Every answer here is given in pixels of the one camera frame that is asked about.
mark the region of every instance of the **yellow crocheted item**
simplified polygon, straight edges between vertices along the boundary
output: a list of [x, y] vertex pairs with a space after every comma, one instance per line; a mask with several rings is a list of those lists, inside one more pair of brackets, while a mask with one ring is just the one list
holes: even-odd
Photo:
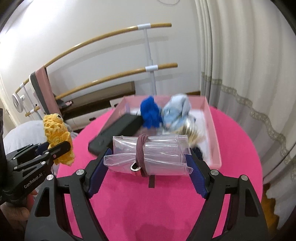
[[55, 164], [65, 164], [71, 166], [74, 162], [73, 143], [70, 132], [64, 124], [62, 117], [59, 114], [51, 114], [43, 117], [44, 132], [49, 142], [48, 149], [57, 144], [68, 141], [71, 144], [71, 149], [64, 155], [54, 160]]

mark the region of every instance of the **pink tablecloth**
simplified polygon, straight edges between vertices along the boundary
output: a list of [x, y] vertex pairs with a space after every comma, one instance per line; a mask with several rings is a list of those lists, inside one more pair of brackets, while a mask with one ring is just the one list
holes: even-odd
[[[85, 168], [94, 159], [88, 143], [101, 130], [111, 111], [91, 122], [73, 141], [75, 162], [61, 166], [58, 176], [68, 176]], [[262, 169], [255, 147], [230, 117], [211, 108], [222, 158], [221, 173], [230, 177], [246, 174], [261, 200]], [[66, 206], [73, 234], [81, 237], [69, 195]], [[148, 179], [108, 171], [99, 192], [90, 200], [96, 217], [110, 241], [186, 240], [202, 209], [189, 176], [156, 176], [155, 188]], [[221, 234], [229, 204], [224, 199], [215, 236]]]

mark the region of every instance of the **blue yarn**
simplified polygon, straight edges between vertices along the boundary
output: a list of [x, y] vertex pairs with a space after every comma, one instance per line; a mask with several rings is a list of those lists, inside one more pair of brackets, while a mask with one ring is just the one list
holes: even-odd
[[141, 116], [144, 120], [143, 127], [150, 129], [152, 126], [159, 128], [160, 123], [162, 123], [160, 108], [154, 102], [154, 98], [149, 96], [147, 99], [143, 100], [140, 106]]

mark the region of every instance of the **curtain trim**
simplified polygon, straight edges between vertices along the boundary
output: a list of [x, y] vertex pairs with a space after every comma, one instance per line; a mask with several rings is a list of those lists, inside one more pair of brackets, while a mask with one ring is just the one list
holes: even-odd
[[206, 76], [204, 72], [202, 72], [202, 78], [213, 85], [222, 85], [222, 79], [213, 79], [211, 76]]
[[237, 93], [237, 90], [235, 88], [223, 85], [222, 79], [212, 79], [211, 76], [209, 76], [209, 77], [206, 76], [204, 72], [202, 72], [202, 77], [204, 78], [204, 80], [206, 80], [207, 82], [210, 82], [213, 85], [220, 85], [221, 91], [223, 91], [227, 94], [233, 95], [235, 97], [235, 100], [239, 104], [248, 106], [251, 109], [250, 116], [252, 118], [254, 118], [255, 120], [262, 121], [264, 123], [264, 125], [266, 126], [266, 129], [267, 129], [268, 136], [273, 141], [278, 141], [281, 145], [280, 156], [283, 158], [282, 161], [286, 165], [292, 161], [294, 168], [293, 168], [293, 171], [291, 174], [291, 178], [296, 179], [296, 156], [291, 158], [291, 156], [289, 154], [290, 151], [286, 148], [286, 137], [282, 133], [279, 133], [276, 130], [274, 130], [269, 117], [264, 113], [254, 110], [253, 102], [248, 98], [240, 96]]

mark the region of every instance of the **pink towel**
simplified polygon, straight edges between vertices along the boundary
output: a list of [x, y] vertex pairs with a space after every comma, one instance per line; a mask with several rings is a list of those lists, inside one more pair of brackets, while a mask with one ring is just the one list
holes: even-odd
[[35, 71], [35, 75], [50, 114], [57, 113], [62, 115], [54, 98], [45, 67], [42, 66]]

